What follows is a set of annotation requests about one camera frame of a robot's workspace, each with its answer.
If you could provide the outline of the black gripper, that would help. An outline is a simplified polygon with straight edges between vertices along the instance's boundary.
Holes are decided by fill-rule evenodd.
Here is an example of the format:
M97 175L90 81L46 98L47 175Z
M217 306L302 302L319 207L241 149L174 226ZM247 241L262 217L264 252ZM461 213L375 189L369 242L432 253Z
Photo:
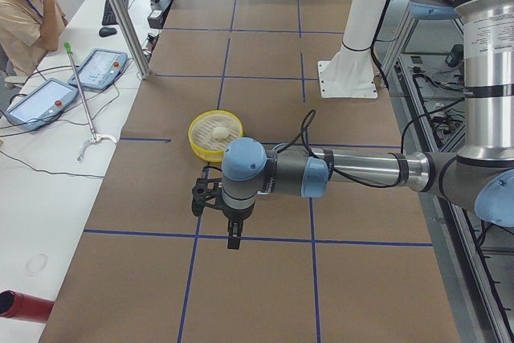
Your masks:
M255 205L251 204L244 209L235 209L226 205L222 210L223 214L228 219L227 248L229 250L238 250L240 248L244 221L252 215L254 207Z

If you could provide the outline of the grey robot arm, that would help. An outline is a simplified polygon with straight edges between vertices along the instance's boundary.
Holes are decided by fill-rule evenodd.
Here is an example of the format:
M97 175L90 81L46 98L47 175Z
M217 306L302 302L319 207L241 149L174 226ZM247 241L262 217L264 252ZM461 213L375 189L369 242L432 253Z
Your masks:
M261 194L321 197L331 182L374 189L407 187L425 192L502 227L513 224L513 0L410 0L417 19L457 18L463 23L461 104L465 139L455 152L404 154L342 149L328 138L380 132L373 43L388 0L353 0L340 50L318 64L320 94L328 103L320 124L304 118L289 142L267 148L247 137L233 140L214 184L214 206L227 219L230 249L239 247L243 224Z

